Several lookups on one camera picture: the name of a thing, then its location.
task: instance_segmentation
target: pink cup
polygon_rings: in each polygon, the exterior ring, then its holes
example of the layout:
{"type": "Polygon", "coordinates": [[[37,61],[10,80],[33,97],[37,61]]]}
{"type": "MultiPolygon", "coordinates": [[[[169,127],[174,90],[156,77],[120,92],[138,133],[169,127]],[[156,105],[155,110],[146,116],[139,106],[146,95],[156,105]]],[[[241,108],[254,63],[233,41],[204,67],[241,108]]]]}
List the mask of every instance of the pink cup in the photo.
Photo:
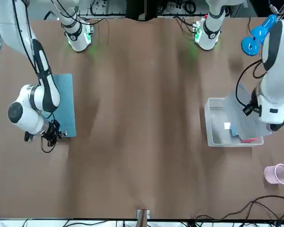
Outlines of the pink cup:
{"type": "Polygon", "coordinates": [[[264,177],[269,183],[284,184],[284,164],[267,166],[264,170],[264,177]]]}

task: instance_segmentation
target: brown table surface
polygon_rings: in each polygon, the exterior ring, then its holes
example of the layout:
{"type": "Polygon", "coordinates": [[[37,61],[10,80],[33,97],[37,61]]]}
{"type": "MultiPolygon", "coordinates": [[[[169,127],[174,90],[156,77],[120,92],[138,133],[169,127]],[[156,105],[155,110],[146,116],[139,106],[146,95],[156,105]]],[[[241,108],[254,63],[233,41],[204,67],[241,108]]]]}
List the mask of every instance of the brown table surface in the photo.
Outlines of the brown table surface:
{"type": "MultiPolygon", "coordinates": [[[[252,19],[250,26],[263,19],[252,19]]],[[[243,54],[248,19],[226,19],[215,49],[187,40],[174,19],[109,20],[82,53],[59,22],[34,22],[53,73],[72,73],[77,136],[50,154],[23,142],[7,109],[36,83],[27,58],[6,45],[0,56],[0,217],[221,218],[263,195],[266,166],[284,163],[284,128],[255,148],[210,148],[204,105],[224,97],[258,57],[243,54]]],[[[242,80],[252,90],[251,72],[242,80]]],[[[284,201],[264,199],[278,215],[284,201]]],[[[245,213],[231,218],[244,218],[245,213]]],[[[250,218],[269,218],[255,205],[250,218]]]]}

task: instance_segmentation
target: transparent container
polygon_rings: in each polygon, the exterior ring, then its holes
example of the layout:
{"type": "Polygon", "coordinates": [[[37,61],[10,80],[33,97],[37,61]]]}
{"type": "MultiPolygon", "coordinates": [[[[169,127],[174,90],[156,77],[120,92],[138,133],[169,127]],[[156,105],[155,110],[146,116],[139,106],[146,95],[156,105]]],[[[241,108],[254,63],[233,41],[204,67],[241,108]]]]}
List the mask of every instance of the transparent container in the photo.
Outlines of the transparent container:
{"type": "Polygon", "coordinates": [[[243,143],[239,136],[232,136],[227,115],[223,108],[224,98],[209,98],[205,105],[205,125],[209,147],[254,147],[264,144],[263,137],[251,143],[243,143]]]}

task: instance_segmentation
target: white robotic arm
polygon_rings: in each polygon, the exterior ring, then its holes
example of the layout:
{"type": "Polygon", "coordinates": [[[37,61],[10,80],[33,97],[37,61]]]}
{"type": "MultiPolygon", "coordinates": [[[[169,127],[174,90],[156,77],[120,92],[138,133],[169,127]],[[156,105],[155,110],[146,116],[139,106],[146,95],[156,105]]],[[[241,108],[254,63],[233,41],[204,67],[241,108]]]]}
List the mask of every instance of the white robotic arm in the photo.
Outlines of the white robotic arm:
{"type": "Polygon", "coordinates": [[[250,105],[259,110],[259,119],[272,131],[284,125],[284,19],[276,22],[262,46],[266,73],[255,88],[250,105]]]}
{"type": "Polygon", "coordinates": [[[244,0],[206,0],[209,6],[207,18],[200,21],[201,35],[199,46],[204,50],[211,50],[219,38],[221,26],[225,19],[225,6],[235,6],[244,0]]]}
{"type": "Polygon", "coordinates": [[[0,34],[11,48],[25,54],[38,77],[37,85],[24,85],[8,109],[10,121],[24,130],[25,141],[41,136],[53,146],[59,136],[59,123],[49,122],[40,111],[53,113],[60,104],[60,94],[44,49],[28,21],[28,1],[0,0],[0,34]]]}

